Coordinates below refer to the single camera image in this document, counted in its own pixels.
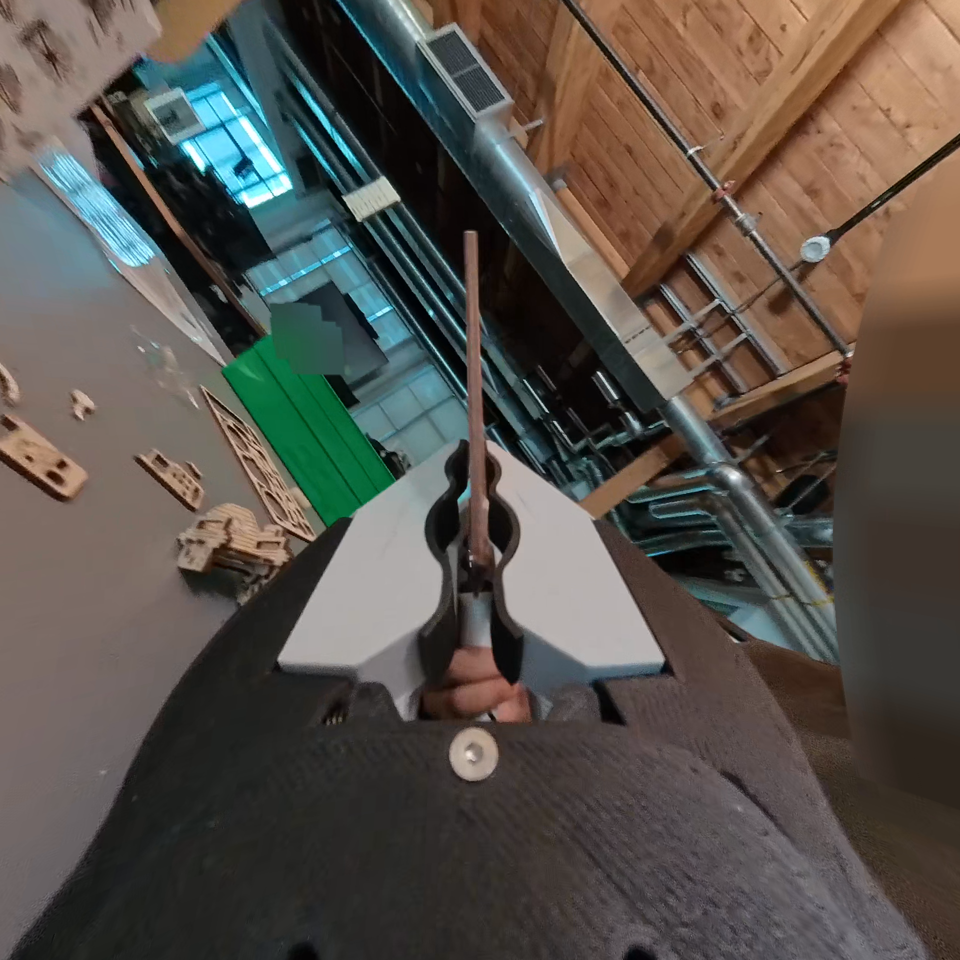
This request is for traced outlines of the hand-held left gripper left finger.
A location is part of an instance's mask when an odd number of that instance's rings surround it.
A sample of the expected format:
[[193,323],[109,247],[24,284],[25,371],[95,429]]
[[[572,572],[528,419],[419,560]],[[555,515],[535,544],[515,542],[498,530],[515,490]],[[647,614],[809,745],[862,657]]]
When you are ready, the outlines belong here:
[[437,682],[458,645],[449,545],[460,529],[465,440],[356,510],[277,665],[354,682]]

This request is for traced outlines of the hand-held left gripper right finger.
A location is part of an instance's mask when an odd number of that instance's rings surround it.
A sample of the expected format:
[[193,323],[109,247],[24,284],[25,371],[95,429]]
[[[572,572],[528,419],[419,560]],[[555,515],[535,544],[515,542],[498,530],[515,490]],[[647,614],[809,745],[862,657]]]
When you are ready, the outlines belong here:
[[591,685],[659,674],[666,656],[590,515],[500,448],[488,451],[491,645],[511,683]]

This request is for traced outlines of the thin plywood parts sheet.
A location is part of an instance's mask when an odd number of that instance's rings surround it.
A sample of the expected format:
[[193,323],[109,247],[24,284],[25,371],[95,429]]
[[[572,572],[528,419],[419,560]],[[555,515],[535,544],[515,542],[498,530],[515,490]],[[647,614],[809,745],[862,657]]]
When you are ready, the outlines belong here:
[[490,534],[487,441],[484,423],[482,318],[479,302],[478,235],[467,230],[462,238],[464,269],[464,319],[466,401],[468,428],[468,530],[466,555],[469,582],[480,590],[493,576],[496,560]]

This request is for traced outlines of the grey desk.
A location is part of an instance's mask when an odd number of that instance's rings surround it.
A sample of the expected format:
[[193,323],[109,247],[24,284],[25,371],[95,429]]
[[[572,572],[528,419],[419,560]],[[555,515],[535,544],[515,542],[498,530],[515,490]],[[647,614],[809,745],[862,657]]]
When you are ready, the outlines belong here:
[[[18,416],[88,473],[61,502],[2,465],[2,958],[83,857],[164,702],[235,613],[240,641],[260,609],[295,618],[323,544],[246,606],[227,573],[186,579],[176,537],[191,513],[134,457],[159,450],[202,474],[202,507],[267,516],[200,387],[251,424],[220,364],[105,257],[33,172],[2,183],[2,364]],[[160,389],[135,326],[169,346],[196,384],[192,410]],[[97,411],[70,410],[80,390]]]

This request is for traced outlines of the person's left hand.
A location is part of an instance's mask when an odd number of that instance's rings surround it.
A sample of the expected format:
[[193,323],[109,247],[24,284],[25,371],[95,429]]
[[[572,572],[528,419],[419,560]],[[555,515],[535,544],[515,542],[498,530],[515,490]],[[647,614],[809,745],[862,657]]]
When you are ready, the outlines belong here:
[[419,700],[423,718],[530,723],[533,708],[527,689],[510,683],[487,646],[465,646],[453,655],[443,678],[426,687]]

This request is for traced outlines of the assembled wooden block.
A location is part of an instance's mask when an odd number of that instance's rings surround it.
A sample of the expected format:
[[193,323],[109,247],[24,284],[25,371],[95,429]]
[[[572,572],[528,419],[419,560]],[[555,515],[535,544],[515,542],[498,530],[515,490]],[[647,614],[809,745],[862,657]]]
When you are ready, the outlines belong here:
[[234,503],[207,510],[176,536],[175,543],[180,571],[234,574],[238,606],[245,606],[294,560],[281,526],[260,526],[251,510]]

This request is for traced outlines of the wooden puzzle sheet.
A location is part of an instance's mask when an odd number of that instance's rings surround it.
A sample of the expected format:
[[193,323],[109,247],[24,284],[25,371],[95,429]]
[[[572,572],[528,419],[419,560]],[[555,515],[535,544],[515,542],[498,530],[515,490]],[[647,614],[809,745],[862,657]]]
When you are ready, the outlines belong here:
[[316,533],[258,435],[206,387],[199,391],[271,522],[286,534],[312,543]]

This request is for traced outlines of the green panel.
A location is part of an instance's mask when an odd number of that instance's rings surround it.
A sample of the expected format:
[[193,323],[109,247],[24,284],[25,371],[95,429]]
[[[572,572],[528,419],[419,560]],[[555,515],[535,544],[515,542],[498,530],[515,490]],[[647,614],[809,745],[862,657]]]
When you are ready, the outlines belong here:
[[222,375],[325,526],[351,517],[395,483],[328,379],[295,373],[271,337]]

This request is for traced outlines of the stepped wooden piece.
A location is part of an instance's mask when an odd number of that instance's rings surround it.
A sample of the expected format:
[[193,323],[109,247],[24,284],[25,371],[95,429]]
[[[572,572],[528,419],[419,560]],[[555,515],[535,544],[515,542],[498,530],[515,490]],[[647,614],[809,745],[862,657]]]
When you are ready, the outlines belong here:
[[194,463],[176,462],[157,449],[137,454],[133,460],[178,503],[192,513],[198,512],[205,490],[203,474]]

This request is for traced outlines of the clear plastic bag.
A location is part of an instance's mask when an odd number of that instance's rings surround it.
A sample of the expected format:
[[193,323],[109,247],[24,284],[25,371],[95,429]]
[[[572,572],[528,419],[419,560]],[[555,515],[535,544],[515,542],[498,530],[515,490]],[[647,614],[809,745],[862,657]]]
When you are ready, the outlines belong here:
[[134,325],[129,327],[129,334],[152,382],[177,402],[192,410],[199,410],[196,384],[182,368],[173,349],[151,339]]

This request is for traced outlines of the flat wooden piece with holes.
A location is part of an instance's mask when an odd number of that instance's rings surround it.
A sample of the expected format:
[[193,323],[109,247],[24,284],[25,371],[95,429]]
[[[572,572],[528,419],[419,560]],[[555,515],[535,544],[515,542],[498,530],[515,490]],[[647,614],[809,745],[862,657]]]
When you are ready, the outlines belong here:
[[1,415],[1,460],[60,502],[72,501],[89,474],[21,418]]

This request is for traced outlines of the black ceiling pipe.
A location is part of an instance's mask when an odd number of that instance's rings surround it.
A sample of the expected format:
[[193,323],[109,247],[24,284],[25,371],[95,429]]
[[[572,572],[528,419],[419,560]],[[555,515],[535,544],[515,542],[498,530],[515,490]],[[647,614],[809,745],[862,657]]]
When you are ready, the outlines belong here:
[[805,314],[822,331],[831,347],[842,358],[853,355],[854,349],[822,313],[818,305],[798,282],[794,271],[787,267],[776,254],[774,248],[763,237],[758,229],[757,221],[738,204],[734,197],[735,186],[728,181],[721,181],[710,166],[702,159],[702,147],[694,146],[684,136],[680,128],[671,120],[666,110],[649,89],[637,78],[635,71],[618,54],[616,49],[607,41],[597,24],[585,11],[584,7],[574,1],[563,1],[561,5],[570,13],[580,28],[602,54],[606,62],[628,87],[634,98],[640,102],[642,108],[651,116],[656,126],[682,153],[686,163],[693,169],[705,187],[706,210],[710,214],[724,212],[741,234],[761,258],[774,272],[774,277],[793,295]]

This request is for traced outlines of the brown cardboard piece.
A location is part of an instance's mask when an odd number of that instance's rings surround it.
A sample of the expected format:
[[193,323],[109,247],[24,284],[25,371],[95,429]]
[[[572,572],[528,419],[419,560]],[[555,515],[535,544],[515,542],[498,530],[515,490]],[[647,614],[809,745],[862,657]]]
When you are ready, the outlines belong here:
[[209,34],[243,1],[155,1],[152,9],[160,26],[159,37],[144,57],[163,65],[190,58]]

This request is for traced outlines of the pale printed parts sheet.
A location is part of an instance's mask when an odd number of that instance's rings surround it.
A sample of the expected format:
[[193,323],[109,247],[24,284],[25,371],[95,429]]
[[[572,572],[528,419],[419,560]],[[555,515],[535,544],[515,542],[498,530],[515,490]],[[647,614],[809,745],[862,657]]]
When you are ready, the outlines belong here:
[[149,1],[3,1],[2,180],[26,168],[161,32]]

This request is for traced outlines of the metal air duct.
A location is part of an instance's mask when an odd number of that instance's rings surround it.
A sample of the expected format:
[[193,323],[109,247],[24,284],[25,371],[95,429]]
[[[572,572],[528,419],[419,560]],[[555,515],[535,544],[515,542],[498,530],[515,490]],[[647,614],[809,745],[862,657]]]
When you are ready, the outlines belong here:
[[834,602],[786,521],[683,391],[692,372],[581,234],[510,130],[514,100],[461,27],[434,29],[410,2],[338,7],[401,87],[522,256],[581,330],[623,393],[665,414],[672,440],[700,467],[697,485],[731,514],[757,579],[773,578],[774,604],[799,649],[838,662]]

